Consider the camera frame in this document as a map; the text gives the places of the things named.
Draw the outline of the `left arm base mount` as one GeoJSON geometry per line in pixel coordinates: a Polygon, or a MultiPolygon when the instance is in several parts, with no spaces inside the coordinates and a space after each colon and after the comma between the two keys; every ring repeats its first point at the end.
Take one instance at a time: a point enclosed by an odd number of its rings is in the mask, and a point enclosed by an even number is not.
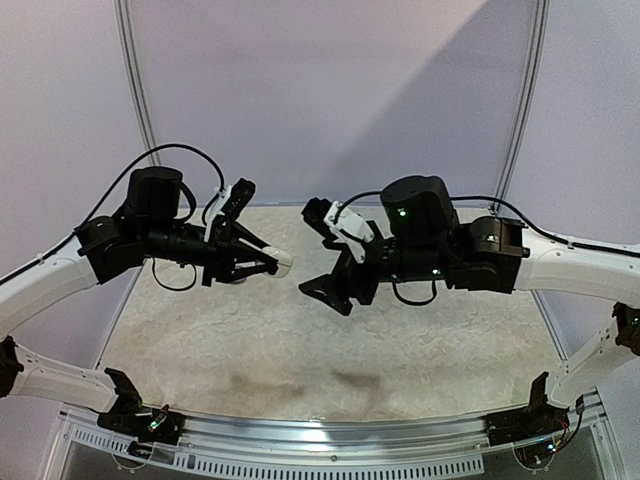
{"type": "Polygon", "coordinates": [[[168,405],[145,406],[124,372],[106,368],[104,373],[114,383],[116,400],[107,412],[98,415],[99,427],[134,437],[138,444],[178,445],[186,422],[184,414],[171,410],[168,405]]]}

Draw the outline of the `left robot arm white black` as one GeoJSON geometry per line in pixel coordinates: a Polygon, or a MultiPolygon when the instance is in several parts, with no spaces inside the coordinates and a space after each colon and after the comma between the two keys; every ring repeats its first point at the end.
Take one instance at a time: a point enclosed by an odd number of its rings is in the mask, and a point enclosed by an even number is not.
{"type": "Polygon", "coordinates": [[[11,332],[59,301],[103,285],[147,259],[190,265],[203,285],[231,284],[252,275],[286,276],[292,258],[237,221],[255,192],[241,179],[220,189],[206,226],[178,214],[179,199],[195,198],[183,175],[168,167],[132,172],[126,199],[111,216],[77,227],[53,253],[43,254],[1,281],[1,394],[60,401],[109,413],[128,434],[148,426],[148,412],[121,371],[86,370],[19,346],[11,332]]]}

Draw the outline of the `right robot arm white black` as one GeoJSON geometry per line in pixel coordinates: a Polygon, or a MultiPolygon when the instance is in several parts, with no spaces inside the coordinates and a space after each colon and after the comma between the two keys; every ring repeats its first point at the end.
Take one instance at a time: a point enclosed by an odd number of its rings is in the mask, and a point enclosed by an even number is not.
{"type": "Polygon", "coordinates": [[[455,198],[437,176],[413,175],[378,193],[391,234],[348,202],[311,199],[304,221],[339,256],[333,270],[300,285],[342,315],[368,305],[381,283],[444,283],[450,289],[510,294],[559,291],[613,302],[612,323],[552,373],[533,383],[517,427],[537,436],[556,412],[575,406],[603,377],[639,354],[637,246],[561,237],[514,211],[508,218],[460,221],[455,198]]]}

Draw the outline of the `white earbud charging case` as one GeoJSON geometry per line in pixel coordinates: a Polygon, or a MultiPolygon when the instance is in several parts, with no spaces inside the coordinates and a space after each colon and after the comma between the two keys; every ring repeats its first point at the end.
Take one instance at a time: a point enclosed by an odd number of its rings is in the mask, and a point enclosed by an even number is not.
{"type": "Polygon", "coordinates": [[[290,273],[293,259],[288,252],[274,246],[265,246],[261,249],[261,252],[276,261],[276,271],[269,273],[270,277],[284,278],[290,273]]]}

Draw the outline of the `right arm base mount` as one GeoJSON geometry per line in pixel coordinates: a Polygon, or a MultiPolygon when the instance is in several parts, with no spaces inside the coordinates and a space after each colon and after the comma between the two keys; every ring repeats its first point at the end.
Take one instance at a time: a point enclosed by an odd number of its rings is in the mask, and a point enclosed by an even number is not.
{"type": "Polygon", "coordinates": [[[557,440],[551,440],[544,447],[529,445],[515,449],[515,457],[523,466],[541,456],[553,457],[572,442],[582,426],[584,396],[576,399],[575,412],[578,420],[574,430],[570,431],[569,408],[553,406],[549,401],[549,377],[548,372],[543,372],[532,381],[529,401],[524,407],[502,410],[483,417],[491,446],[516,443],[561,431],[557,440]]]}

